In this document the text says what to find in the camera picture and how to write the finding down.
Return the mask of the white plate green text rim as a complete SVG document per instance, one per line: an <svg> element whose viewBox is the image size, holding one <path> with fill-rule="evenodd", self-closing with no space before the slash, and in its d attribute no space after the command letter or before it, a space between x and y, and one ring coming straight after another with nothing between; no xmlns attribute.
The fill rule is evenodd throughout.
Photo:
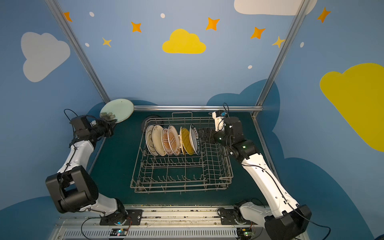
<svg viewBox="0 0 384 240"><path fill-rule="evenodd" d="M199 137L198 137L198 132L196 127L191 124L190 126L190 141L192 144L192 147L194 149L194 152L199 155L200 154L200 149L199 149Z"/></svg>

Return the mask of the yellow woven plate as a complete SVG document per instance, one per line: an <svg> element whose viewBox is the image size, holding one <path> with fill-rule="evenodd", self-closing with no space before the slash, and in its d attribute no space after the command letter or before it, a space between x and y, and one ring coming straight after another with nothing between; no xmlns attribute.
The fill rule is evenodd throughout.
<svg viewBox="0 0 384 240"><path fill-rule="evenodd" d="M186 128L183 128L182 136L185 151L188 155L192 156L195 152L190 141L190 132Z"/></svg>

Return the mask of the pale green floral plate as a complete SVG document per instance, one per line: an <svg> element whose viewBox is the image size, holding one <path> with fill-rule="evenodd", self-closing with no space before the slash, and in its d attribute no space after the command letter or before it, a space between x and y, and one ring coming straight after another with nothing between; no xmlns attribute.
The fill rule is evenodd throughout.
<svg viewBox="0 0 384 240"><path fill-rule="evenodd" d="M100 118L107 121L116 120L121 123L134 112L134 104L127 99L116 99L108 102L100 111Z"/></svg>

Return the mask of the white plate black emblem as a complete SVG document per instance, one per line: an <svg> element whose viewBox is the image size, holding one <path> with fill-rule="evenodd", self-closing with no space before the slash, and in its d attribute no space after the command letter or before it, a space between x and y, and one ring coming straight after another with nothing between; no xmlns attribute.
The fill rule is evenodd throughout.
<svg viewBox="0 0 384 240"><path fill-rule="evenodd" d="M152 140L152 132L153 132L154 125L149 125L146 129L146 144L147 148L152 156L158 156L158 153L154 147L154 143Z"/></svg>

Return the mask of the dark black plate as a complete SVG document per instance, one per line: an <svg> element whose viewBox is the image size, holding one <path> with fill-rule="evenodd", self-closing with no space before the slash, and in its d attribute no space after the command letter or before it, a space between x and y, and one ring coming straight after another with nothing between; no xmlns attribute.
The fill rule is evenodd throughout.
<svg viewBox="0 0 384 240"><path fill-rule="evenodd" d="M163 118L159 115L147 116L141 123L141 130L144 133L149 125L164 125Z"/></svg>

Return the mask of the cream plate floral rim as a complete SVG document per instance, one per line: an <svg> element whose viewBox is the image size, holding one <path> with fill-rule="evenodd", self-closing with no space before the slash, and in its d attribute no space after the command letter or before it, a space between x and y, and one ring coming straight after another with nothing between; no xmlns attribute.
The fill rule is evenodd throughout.
<svg viewBox="0 0 384 240"><path fill-rule="evenodd" d="M155 151L159 156L164 157L167 153L163 147L162 143L162 130L163 127L160 125L155 125L152 130L152 141L154 144Z"/></svg>

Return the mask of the orange woven plate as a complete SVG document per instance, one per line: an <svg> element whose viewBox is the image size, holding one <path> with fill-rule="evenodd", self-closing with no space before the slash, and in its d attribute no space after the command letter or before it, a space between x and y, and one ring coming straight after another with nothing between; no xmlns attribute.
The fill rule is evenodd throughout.
<svg viewBox="0 0 384 240"><path fill-rule="evenodd" d="M182 154L185 156L186 155L186 151L185 151L184 144L183 144L182 131L183 131L183 127L180 127L180 131L179 131L180 148L181 148Z"/></svg>

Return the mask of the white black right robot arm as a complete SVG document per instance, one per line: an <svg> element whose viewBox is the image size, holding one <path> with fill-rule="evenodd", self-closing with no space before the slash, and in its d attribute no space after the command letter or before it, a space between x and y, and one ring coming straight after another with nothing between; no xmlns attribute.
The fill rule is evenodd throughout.
<svg viewBox="0 0 384 240"><path fill-rule="evenodd" d="M269 208L253 202L234 205L234 219L242 225L252 222L263 227L272 240L291 240L307 230L312 212L284 189L268 167L253 141L245 138L242 123L237 117L227 117L223 111L212 113L215 127L205 130L203 143L220 144L252 177Z"/></svg>

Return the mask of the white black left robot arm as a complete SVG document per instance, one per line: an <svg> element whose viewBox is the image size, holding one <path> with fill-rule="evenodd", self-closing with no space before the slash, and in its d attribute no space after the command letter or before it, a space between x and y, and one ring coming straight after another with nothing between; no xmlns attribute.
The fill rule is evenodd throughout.
<svg viewBox="0 0 384 240"><path fill-rule="evenodd" d="M118 210L118 201L99 193L86 168L97 142L114 134L116 120L81 115L72 118L70 124L71 151L58 172L46 178L47 189L59 213L93 211L109 216Z"/></svg>

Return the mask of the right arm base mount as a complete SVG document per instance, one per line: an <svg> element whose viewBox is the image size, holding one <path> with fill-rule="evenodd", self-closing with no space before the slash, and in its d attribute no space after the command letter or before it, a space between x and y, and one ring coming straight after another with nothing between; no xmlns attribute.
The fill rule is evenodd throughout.
<svg viewBox="0 0 384 240"><path fill-rule="evenodd" d="M221 225L238 225L239 223L235 219L234 209L218 209L218 215L220 217Z"/></svg>

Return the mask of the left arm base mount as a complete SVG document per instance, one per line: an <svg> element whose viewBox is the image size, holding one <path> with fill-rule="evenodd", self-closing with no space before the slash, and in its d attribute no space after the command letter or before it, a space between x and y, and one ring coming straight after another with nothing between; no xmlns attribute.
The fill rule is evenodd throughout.
<svg viewBox="0 0 384 240"><path fill-rule="evenodd" d="M138 226L142 219L142 210L128 209L101 217L100 226Z"/></svg>

